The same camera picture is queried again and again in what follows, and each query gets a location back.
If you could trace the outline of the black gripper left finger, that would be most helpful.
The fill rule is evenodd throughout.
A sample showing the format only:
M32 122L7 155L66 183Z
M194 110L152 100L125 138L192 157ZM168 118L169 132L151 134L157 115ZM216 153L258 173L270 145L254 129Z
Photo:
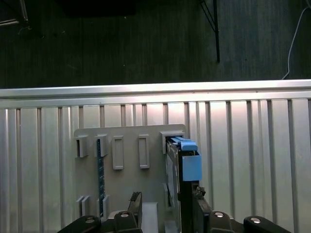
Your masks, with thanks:
M61 229L61 233L141 233L142 193L134 192L127 210L116 211L107 220L82 216Z

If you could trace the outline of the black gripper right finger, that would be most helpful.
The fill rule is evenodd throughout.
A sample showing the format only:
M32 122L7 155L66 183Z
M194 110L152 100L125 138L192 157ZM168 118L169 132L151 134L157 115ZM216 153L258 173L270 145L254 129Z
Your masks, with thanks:
M193 191L193 231L195 233L287 233L288 230L261 216L249 216L243 223L222 211L213 211L204 198L205 189Z

